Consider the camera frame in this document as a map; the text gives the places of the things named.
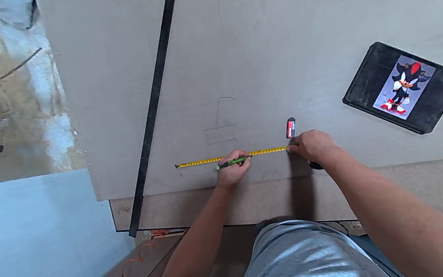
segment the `tape measure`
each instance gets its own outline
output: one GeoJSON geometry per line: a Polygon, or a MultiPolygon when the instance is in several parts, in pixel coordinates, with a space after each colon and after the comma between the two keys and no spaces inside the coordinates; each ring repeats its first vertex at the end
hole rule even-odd
{"type": "MultiPolygon", "coordinates": [[[[285,147],[278,147],[278,148],[271,148],[271,149],[266,149],[266,150],[258,150],[258,151],[254,151],[254,152],[249,152],[249,156],[285,151],[285,149],[286,149],[286,146],[285,147]]],[[[207,163],[218,162],[219,160],[221,160],[223,158],[224,157],[219,157],[219,158],[213,158],[213,159],[207,159],[207,160],[201,160],[201,161],[195,161],[195,162],[175,165],[175,168],[190,167],[190,166],[195,166],[195,165],[202,165],[202,164],[207,164],[207,163]]]]}

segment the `wrist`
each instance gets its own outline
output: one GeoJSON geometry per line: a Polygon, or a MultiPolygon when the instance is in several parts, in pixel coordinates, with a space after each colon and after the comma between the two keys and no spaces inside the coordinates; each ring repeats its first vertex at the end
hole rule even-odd
{"type": "Polygon", "coordinates": [[[348,153],[339,146],[330,147],[317,156],[317,162],[324,168],[331,167],[338,163],[343,155],[347,154],[348,153]]]}
{"type": "Polygon", "coordinates": [[[237,186],[237,184],[231,184],[229,182],[218,181],[216,188],[231,193],[235,189],[236,186],[237,186]]]}

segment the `wooden sheet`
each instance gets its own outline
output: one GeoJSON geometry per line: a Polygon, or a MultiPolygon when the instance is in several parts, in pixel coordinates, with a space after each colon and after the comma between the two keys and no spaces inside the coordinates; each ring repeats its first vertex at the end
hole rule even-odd
{"type": "Polygon", "coordinates": [[[134,195],[163,0],[39,1],[97,199],[134,195]]]}
{"type": "MultiPolygon", "coordinates": [[[[144,194],[214,186],[213,164],[174,164],[285,146],[289,117],[370,167],[443,159],[443,117],[417,135],[341,103],[375,41],[443,64],[443,1],[176,1],[144,194]]],[[[279,152],[246,182],[310,173],[279,152]]]]}
{"type": "MultiPolygon", "coordinates": [[[[443,212],[443,160],[383,167],[377,171],[443,212]]],[[[225,224],[256,224],[282,215],[300,215],[314,220],[356,218],[327,174],[293,180],[240,185],[225,224]]],[[[146,196],[140,228],[192,225],[212,190],[204,188],[146,196]]],[[[117,230],[129,229],[131,207],[132,197],[111,200],[117,230]]]]}

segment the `black tablet case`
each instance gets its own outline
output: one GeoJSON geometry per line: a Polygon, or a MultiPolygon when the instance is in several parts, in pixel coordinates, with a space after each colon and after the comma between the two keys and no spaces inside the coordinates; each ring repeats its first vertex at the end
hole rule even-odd
{"type": "Polygon", "coordinates": [[[343,97],[343,103],[415,133],[430,133],[443,114],[443,66],[376,42],[365,55],[343,97]],[[401,55],[436,68],[406,120],[372,106],[401,55]]]}

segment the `right hand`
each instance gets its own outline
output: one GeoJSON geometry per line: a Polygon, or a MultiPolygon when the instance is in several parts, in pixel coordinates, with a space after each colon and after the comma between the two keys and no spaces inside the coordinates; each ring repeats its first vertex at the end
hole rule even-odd
{"type": "Polygon", "coordinates": [[[333,138],[319,130],[312,129],[295,138],[295,145],[286,148],[288,153],[297,153],[311,162],[320,162],[325,155],[339,149],[333,138]]]}

